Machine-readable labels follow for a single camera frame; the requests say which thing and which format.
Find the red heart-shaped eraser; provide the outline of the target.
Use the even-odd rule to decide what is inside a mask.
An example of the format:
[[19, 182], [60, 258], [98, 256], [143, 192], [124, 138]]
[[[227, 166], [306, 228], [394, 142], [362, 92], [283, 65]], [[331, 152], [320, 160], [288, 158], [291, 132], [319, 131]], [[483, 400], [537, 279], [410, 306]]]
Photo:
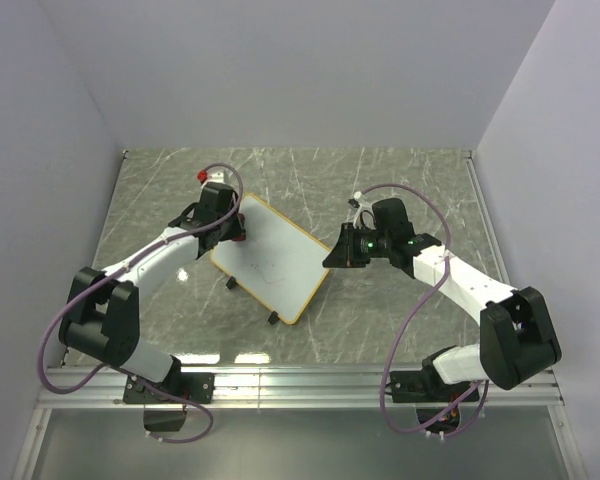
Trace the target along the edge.
[[235, 221], [235, 235], [232, 237], [233, 242], [242, 242], [246, 240], [245, 216], [242, 213], [237, 214]]

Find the yellow framed whiteboard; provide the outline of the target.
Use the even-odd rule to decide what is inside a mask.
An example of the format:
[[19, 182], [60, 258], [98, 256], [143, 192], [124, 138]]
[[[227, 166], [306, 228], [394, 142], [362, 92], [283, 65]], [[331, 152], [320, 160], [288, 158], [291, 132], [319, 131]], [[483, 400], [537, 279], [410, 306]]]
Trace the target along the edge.
[[324, 282], [329, 249], [253, 194], [244, 196], [246, 239], [218, 244], [211, 262], [287, 325], [295, 324]]

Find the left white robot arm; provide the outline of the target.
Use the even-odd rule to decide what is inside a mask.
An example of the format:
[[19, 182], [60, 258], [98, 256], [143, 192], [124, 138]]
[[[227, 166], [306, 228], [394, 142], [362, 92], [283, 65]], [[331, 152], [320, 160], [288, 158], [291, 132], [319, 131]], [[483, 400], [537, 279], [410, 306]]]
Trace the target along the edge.
[[231, 186], [207, 181], [199, 200], [148, 245], [103, 270], [79, 271], [60, 321], [59, 341], [147, 380], [147, 390], [160, 402], [176, 399], [183, 381], [177, 372], [179, 361], [141, 339], [141, 299], [219, 243], [244, 238], [240, 200]]

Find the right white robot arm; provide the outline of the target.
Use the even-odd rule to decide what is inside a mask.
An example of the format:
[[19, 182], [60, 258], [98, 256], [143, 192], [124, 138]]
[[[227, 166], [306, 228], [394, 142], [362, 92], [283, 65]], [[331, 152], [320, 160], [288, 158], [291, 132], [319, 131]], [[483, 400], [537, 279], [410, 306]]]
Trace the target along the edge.
[[423, 361], [419, 376], [428, 397], [441, 400], [457, 384], [486, 380], [511, 390], [561, 360], [561, 346], [538, 290], [501, 283], [448, 252], [432, 235], [416, 233], [397, 198], [368, 203], [356, 193], [349, 203], [356, 215], [342, 224], [322, 262], [325, 268], [364, 268], [374, 259], [385, 259], [446, 296], [479, 327], [477, 343], [448, 347]]

